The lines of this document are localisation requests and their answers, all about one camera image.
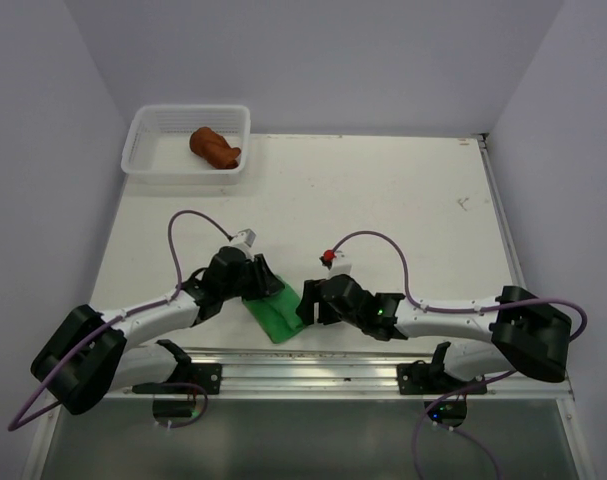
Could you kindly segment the green towel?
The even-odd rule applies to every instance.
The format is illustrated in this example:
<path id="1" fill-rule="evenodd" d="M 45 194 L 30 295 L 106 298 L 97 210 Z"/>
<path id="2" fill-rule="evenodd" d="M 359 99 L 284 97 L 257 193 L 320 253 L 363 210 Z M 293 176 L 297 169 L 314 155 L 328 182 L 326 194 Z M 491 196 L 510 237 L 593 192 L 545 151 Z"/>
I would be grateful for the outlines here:
<path id="1" fill-rule="evenodd" d="M 307 327 L 296 314 L 300 298 L 289 284 L 274 296 L 242 303 L 274 344 L 292 339 Z"/>

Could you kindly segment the brown towel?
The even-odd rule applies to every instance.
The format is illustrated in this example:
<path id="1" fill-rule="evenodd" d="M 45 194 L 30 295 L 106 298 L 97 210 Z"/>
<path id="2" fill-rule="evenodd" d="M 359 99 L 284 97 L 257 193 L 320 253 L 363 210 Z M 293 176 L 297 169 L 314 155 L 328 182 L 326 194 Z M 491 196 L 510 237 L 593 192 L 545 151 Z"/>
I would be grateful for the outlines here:
<path id="1" fill-rule="evenodd" d="M 191 134 L 189 148 L 193 154 L 217 170 L 237 168 L 238 158 L 242 153 L 240 148 L 230 146 L 222 135 L 209 127 L 201 127 Z"/>

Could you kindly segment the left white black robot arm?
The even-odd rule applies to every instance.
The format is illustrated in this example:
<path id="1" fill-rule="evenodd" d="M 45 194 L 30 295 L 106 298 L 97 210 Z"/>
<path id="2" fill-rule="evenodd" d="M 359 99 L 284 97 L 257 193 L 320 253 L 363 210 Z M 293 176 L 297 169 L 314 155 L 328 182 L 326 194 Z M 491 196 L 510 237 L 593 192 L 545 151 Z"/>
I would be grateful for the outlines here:
<path id="1" fill-rule="evenodd" d="M 114 380 L 129 350 L 164 333 L 202 324 L 228 300 L 271 299 L 284 289 L 263 255 L 225 246 L 208 266 L 148 304 L 104 312 L 88 304 L 74 308 L 30 371 L 69 413 L 79 415 L 116 387 Z"/>

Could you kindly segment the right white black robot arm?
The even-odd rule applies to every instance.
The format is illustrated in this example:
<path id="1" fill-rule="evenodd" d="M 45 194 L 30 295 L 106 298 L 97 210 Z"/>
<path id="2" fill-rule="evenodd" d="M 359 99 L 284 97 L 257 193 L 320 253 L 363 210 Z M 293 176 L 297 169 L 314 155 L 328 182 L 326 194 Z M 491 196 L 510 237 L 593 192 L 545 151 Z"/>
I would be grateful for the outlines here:
<path id="1" fill-rule="evenodd" d="M 341 274 L 306 281 L 296 313 L 306 325 L 345 322 L 378 341 L 442 338 L 431 361 L 407 373 L 425 391 L 447 393 L 508 371 L 547 383 L 566 375 L 570 318 L 516 286 L 450 306 L 412 304 L 401 293 L 373 294 Z"/>

